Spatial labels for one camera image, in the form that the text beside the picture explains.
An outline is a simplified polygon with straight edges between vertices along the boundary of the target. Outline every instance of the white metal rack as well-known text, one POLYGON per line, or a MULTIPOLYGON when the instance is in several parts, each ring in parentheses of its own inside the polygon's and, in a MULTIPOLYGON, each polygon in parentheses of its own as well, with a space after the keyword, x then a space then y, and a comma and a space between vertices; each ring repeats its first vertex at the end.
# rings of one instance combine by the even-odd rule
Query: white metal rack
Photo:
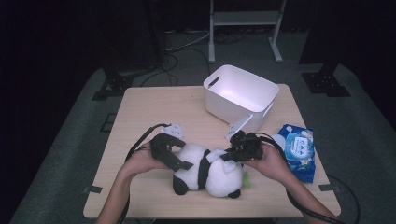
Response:
POLYGON ((275 30, 272 37, 268 38, 271 49, 277 63, 283 61, 276 45, 280 23, 287 0, 281 0, 278 11, 244 11, 244 12, 215 12, 214 0, 210 0, 210 34, 209 34, 209 62, 215 61, 215 43, 213 41, 215 26, 223 25, 274 25, 275 30))

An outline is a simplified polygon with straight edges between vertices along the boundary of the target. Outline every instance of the blue package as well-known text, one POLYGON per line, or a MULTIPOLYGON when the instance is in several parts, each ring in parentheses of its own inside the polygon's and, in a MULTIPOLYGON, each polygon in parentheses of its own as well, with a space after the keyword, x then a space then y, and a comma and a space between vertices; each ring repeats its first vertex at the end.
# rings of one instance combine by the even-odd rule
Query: blue package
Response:
POLYGON ((279 134, 286 139, 285 155, 291 172, 299 180, 313 183, 316 169, 313 130, 285 124, 279 134))

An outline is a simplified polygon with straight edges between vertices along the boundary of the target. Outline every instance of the dark background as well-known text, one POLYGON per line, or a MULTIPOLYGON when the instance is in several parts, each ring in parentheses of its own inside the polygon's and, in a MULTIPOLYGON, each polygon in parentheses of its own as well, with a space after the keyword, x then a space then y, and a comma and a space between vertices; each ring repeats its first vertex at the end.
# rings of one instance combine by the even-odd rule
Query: dark background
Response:
MULTIPOLYGON (((218 10, 277 7, 277 1, 216 1, 218 10)), ((393 127, 395 9, 392 1, 289 0, 281 26, 283 32, 311 28, 301 63, 323 63, 336 46, 340 63, 393 127)), ((163 32, 207 29, 208 15, 209 1, 1 1, 0 222, 9 222, 104 61, 130 71, 159 65, 163 32)))

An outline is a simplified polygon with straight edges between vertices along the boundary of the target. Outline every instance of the stuffed panda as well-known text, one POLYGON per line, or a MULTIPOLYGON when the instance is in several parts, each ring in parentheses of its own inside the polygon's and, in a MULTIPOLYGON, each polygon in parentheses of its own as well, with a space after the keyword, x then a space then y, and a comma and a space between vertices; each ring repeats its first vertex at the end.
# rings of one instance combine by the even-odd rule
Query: stuffed panda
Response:
POLYGON ((239 162, 224 161, 222 149, 210 151, 199 144, 186 144, 178 153, 181 161, 193 164, 189 170, 174 172, 173 188, 177 195, 189 190, 206 189, 215 197, 238 198, 243 185, 242 165, 239 162))

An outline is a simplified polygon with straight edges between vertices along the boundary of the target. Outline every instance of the gray carpet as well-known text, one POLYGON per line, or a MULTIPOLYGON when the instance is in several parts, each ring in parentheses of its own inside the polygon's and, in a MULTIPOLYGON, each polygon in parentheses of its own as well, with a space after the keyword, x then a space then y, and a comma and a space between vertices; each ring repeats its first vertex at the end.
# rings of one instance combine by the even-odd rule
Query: gray carpet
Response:
MULTIPOLYGON (((198 35, 172 34, 168 48, 189 43, 198 35)), ((133 86, 199 86, 211 72, 231 64, 275 83, 290 86, 305 124, 314 129, 315 144, 326 172, 345 182, 359 198, 362 224, 394 223, 396 214, 396 133, 364 92, 358 79, 343 65, 334 73, 350 97, 312 94, 302 72, 318 71, 320 64, 299 65, 307 33, 280 33, 278 47, 284 59, 276 63, 268 45, 269 33, 236 35, 239 41, 216 45, 216 62, 207 64, 207 44, 201 42, 175 52, 177 66, 145 82, 147 74, 135 79, 133 86)), ((164 68, 172 67, 174 57, 165 57, 164 68)), ((117 113, 121 97, 92 101, 105 81, 101 69, 92 74, 55 139, 12 223, 93 223, 83 216, 88 194, 109 133, 100 132, 106 116, 117 113)), ((337 199, 340 218, 353 223, 357 206, 348 189, 337 199)), ((304 223, 297 218, 280 218, 276 223, 304 223)))

